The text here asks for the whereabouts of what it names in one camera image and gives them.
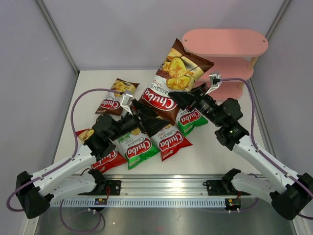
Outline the green Chuba chips bag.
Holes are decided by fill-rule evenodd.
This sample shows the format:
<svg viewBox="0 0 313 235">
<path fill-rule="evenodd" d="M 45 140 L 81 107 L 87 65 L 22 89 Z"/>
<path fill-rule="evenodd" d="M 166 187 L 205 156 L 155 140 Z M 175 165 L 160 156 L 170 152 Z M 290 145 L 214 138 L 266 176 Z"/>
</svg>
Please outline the green Chuba chips bag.
<svg viewBox="0 0 313 235">
<path fill-rule="evenodd" d="M 159 153 L 159 149 L 148 135 L 142 133 L 139 128 L 123 135 L 114 142 L 127 160 L 128 170 Z"/>
<path fill-rule="evenodd" d="M 176 117 L 176 124 L 178 129 L 186 137 L 195 127 L 208 124 L 208 120 L 196 109 L 191 112 L 180 109 Z"/>
</svg>

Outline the large brown Chuba chips bag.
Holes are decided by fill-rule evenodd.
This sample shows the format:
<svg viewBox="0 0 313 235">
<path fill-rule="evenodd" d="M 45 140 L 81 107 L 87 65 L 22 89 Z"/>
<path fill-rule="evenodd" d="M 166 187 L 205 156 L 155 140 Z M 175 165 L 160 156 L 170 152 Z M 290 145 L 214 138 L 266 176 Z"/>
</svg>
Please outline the large brown Chuba chips bag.
<svg viewBox="0 0 313 235">
<path fill-rule="evenodd" d="M 182 42 L 176 39 L 139 101 L 174 125 L 180 108 L 168 93 L 190 91 L 213 66 L 213 62 L 185 51 Z"/>
</svg>

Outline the small brown Chuba chips bag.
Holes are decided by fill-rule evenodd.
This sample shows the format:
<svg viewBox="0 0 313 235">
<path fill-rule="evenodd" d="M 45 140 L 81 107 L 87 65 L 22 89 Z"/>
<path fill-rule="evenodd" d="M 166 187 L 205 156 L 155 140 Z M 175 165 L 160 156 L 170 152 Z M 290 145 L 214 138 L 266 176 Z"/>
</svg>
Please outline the small brown Chuba chips bag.
<svg viewBox="0 0 313 235">
<path fill-rule="evenodd" d="M 128 82 L 117 78 L 111 89 L 117 92 L 129 91 L 134 93 L 139 86 L 139 83 Z M 108 92 L 105 99 L 101 102 L 95 114 L 109 113 L 112 115 L 121 116 L 123 108 L 121 107 L 122 95 Z"/>
</svg>

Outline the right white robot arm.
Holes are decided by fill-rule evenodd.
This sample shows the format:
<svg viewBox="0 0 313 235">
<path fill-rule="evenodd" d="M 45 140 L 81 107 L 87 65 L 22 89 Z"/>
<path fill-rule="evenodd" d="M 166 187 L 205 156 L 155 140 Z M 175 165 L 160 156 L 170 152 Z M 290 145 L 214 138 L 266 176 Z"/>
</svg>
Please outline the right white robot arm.
<svg viewBox="0 0 313 235">
<path fill-rule="evenodd" d="M 283 218 L 293 220 L 313 199 L 313 178 L 299 174 L 260 148 L 252 131 L 240 123 L 243 117 L 238 100 L 228 98 L 218 105 L 208 94 L 206 84 L 189 92 L 170 92 L 169 96 L 182 110 L 196 109 L 219 129 L 215 135 L 219 143 L 246 159 L 266 179 L 260 180 L 238 169 L 223 177 L 222 188 L 228 194 L 243 191 L 272 205 Z"/>
</svg>

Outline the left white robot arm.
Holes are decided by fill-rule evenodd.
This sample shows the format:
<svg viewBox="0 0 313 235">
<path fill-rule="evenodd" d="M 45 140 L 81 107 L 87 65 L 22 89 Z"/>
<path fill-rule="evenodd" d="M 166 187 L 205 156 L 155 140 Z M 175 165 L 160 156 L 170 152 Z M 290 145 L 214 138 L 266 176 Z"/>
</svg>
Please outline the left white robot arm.
<svg viewBox="0 0 313 235">
<path fill-rule="evenodd" d="M 100 195 L 105 191 L 106 179 L 99 170 L 92 169 L 86 176 L 73 177 L 78 170 L 108 156 L 116 146 L 113 141 L 139 129 L 152 137 L 170 123 L 158 118 L 156 112 L 136 99 L 130 112 L 120 120 L 109 114 L 100 115 L 92 126 L 93 133 L 76 145 L 74 153 L 52 165 L 29 174 L 21 172 L 16 179 L 15 195 L 28 219 L 43 214 L 52 203 L 80 193 Z"/>
</svg>

